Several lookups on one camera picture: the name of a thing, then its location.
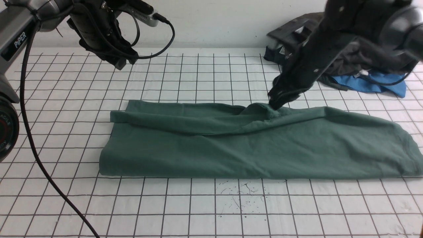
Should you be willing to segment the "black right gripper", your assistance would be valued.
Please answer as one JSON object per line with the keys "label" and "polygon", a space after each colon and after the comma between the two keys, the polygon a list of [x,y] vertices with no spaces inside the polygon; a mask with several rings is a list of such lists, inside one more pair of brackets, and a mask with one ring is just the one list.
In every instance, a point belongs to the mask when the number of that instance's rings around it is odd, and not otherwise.
{"label": "black right gripper", "polygon": [[324,13],[310,35],[296,47],[269,91],[269,105],[278,110],[295,101],[356,38],[355,13]]}

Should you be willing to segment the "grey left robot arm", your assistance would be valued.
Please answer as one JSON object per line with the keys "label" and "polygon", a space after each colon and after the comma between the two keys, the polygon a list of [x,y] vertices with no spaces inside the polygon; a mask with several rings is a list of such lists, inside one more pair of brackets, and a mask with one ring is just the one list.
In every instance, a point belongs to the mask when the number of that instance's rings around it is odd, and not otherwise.
{"label": "grey left robot arm", "polygon": [[117,17],[142,10],[135,0],[5,0],[0,17],[1,135],[0,156],[4,160],[19,135],[19,117],[13,106],[19,96],[6,78],[6,71],[37,32],[50,32],[66,18],[80,37],[79,44],[116,69],[134,64],[138,54],[126,41]]}

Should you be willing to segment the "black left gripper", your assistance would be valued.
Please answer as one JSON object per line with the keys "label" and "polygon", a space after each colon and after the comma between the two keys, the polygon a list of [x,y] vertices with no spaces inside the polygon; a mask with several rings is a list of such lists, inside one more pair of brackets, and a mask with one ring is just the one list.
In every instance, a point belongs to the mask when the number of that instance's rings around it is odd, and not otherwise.
{"label": "black left gripper", "polygon": [[67,23],[80,37],[80,46],[95,54],[101,60],[109,62],[115,69],[122,70],[127,61],[131,65],[136,63],[138,53],[133,49],[133,46],[124,45],[126,56],[113,49],[87,7],[75,7],[70,13],[70,19]]}

